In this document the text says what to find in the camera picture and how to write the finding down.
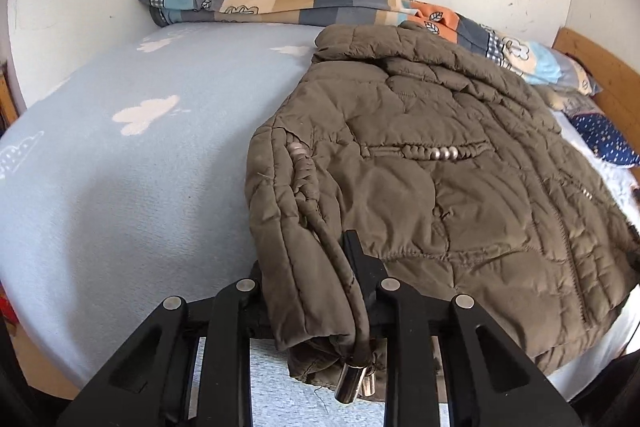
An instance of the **navy blue polka dot fabric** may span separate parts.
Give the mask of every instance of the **navy blue polka dot fabric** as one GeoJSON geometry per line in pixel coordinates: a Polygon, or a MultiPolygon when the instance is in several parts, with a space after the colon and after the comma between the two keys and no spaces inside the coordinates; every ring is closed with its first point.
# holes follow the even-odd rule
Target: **navy blue polka dot fabric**
{"type": "Polygon", "coordinates": [[[569,121],[598,158],[624,167],[640,165],[640,156],[604,114],[577,114],[569,121]]]}

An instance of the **bed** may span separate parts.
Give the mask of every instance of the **bed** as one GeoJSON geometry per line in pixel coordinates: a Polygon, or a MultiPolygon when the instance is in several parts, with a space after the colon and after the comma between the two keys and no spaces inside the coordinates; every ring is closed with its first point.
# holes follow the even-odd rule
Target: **bed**
{"type": "MultiPolygon", "coordinates": [[[[320,30],[162,28],[76,71],[2,138],[0,279],[26,331],[76,385],[166,296],[205,298],[249,272],[247,144],[306,71],[320,30]]],[[[598,160],[554,115],[638,229],[631,172],[598,160]]],[[[587,386],[639,323],[636,288],[606,336],[551,375],[561,394],[587,386]]],[[[252,346],[252,375],[258,425],[382,423],[382,404],[347,413],[329,391],[288,378],[269,344],[252,346]]]]}

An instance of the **brown jacket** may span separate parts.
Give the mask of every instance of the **brown jacket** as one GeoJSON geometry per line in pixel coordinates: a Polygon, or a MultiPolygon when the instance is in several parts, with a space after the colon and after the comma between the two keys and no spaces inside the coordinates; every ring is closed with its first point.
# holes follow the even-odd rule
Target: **brown jacket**
{"type": "Polygon", "coordinates": [[[410,23],[316,45],[247,167],[276,341],[305,343],[292,375],[331,385],[338,359],[371,362],[349,229],[424,295],[473,296],[545,373],[593,346],[638,283],[639,241],[537,92],[410,23]]]}

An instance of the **round metal pin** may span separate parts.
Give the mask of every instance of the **round metal pin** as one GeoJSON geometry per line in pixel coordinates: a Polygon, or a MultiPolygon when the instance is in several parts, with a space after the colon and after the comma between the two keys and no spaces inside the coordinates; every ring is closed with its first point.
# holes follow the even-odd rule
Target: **round metal pin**
{"type": "Polygon", "coordinates": [[[400,287],[400,281],[398,279],[387,277],[386,279],[383,279],[380,286],[388,292],[394,292],[400,287]]]}
{"type": "Polygon", "coordinates": [[[250,292],[255,288],[255,281],[253,279],[242,279],[236,283],[236,288],[241,292],[250,292]]]}
{"type": "Polygon", "coordinates": [[[179,297],[167,297],[163,302],[162,306],[164,306],[167,310],[177,310],[180,306],[182,306],[182,299],[179,297]]]}
{"type": "Polygon", "coordinates": [[[471,295],[458,295],[456,297],[457,306],[464,308],[465,310],[473,308],[475,303],[476,301],[474,301],[474,298],[471,295]]]}

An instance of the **floor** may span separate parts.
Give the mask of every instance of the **floor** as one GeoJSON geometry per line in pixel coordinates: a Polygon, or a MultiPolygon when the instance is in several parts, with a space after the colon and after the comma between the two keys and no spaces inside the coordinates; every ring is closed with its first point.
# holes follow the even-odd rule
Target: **floor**
{"type": "Polygon", "coordinates": [[[61,398],[73,399],[78,389],[31,342],[21,326],[12,335],[20,367],[32,387],[61,398]]]}

